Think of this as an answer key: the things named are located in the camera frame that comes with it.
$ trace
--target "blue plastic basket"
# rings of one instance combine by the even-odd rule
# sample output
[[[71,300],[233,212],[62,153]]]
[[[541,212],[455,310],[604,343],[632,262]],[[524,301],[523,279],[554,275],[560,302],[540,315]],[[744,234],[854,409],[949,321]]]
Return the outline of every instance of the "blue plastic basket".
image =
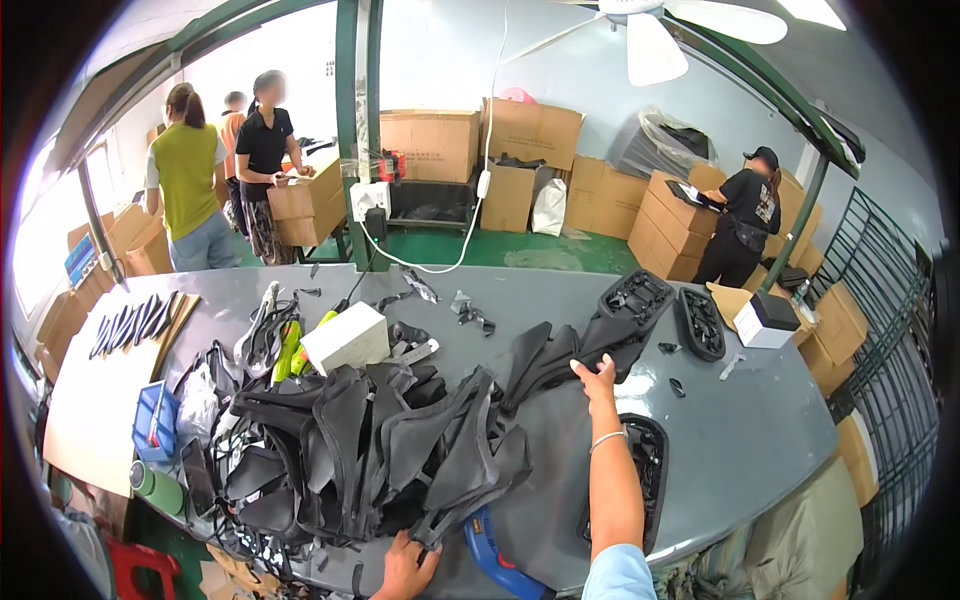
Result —
[[[162,381],[140,390],[133,419],[133,445],[145,463],[165,463],[177,445],[177,412],[180,403],[167,392]],[[148,442],[151,429],[156,431],[157,445]]]

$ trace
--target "metal grid rack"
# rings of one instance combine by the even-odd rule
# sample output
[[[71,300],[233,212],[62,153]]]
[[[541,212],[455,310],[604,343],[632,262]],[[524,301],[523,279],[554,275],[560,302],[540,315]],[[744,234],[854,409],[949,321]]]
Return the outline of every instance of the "metal grid rack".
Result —
[[[861,514],[864,549],[853,589],[869,588],[900,541],[926,488],[938,409],[926,340],[930,262],[882,208],[854,188],[812,283],[820,298],[843,281],[869,321],[851,377],[830,397],[835,420],[855,406],[874,447],[879,492]]]

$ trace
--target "workbench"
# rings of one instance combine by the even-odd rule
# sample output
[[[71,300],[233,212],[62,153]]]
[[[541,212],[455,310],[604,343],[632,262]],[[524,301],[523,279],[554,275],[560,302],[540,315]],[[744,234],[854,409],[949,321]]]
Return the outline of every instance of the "workbench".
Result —
[[[323,288],[323,296],[300,294],[300,312],[312,327],[352,287],[353,265],[319,267],[313,279],[304,266],[262,267],[136,277],[112,294],[172,289],[203,299],[168,353],[162,371],[173,385],[195,354],[213,339],[232,348],[250,327],[250,314],[272,280],[290,298],[297,288]],[[436,366],[448,385],[477,364],[491,368],[505,386],[510,375],[510,345],[517,334],[542,321],[554,330],[571,324],[583,331],[598,296],[615,276],[493,267],[460,267],[452,273],[421,274],[443,298],[432,304],[414,295],[385,309],[388,324],[404,321],[426,329],[441,348],[426,364]],[[370,273],[354,300],[373,304],[408,290],[396,266]],[[450,309],[462,290],[496,323],[485,338],[477,323],[457,325]],[[663,354],[658,342],[683,344],[675,305],[662,315],[650,343],[627,380],[617,386],[617,408],[656,420],[668,437],[666,490],[651,566],[668,564],[722,539],[751,521],[796,488],[836,446],[837,433],[817,386],[793,344],[776,350],[743,348],[726,330],[722,361],[704,362],[686,350]],[[725,381],[720,372],[737,354],[739,362]],[[668,379],[679,379],[686,397],[678,398]],[[579,382],[531,396],[516,419],[529,436],[534,470],[517,489],[491,504],[496,540],[507,560],[560,592],[577,591],[589,568],[589,549],[577,522],[588,494],[590,419]],[[208,522],[187,513],[195,537],[212,534]],[[185,525],[179,517],[181,526]],[[302,580],[351,592],[357,563],[364,569],[359,588],[373,594],[383,579],[389,539],[357,544],[356,549],[327,548],[323,569],[292,563]],[[424,597],[500,599],[509,593],[473,562],[459,528],[444,538],[444,554]]]

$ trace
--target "blue jeans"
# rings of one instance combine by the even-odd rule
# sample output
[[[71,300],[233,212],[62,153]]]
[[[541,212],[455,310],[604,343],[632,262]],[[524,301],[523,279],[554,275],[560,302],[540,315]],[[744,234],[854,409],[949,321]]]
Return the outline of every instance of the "blue jeans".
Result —
[[[230,239],[233,231],[224,213],[217,210],[210,218],[177,241],[167,237],[170,262],[174,271],[204,271],[206,269],[229,269],[239,267],[240,260],[233,253]]]

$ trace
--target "black pants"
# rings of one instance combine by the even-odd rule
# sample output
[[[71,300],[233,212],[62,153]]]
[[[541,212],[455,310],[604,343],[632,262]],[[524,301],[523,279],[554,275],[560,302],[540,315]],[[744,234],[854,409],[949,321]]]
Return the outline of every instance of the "black pants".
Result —
[[[736,239],[732,228],[724,228],[707,242],[704,258],[693,283],[716,281],[727,287],[743,287],[760,263],[760,252],[753,252]]]
[[[243,214],[243,203],[240,200],[240,180],[236,177],[228,178],[227,191],[230,193],[228,202],[233,208],[233,218],[236,219],[237,227],[244,237],[250,237],[250,230],[247,229],[247,217]]]

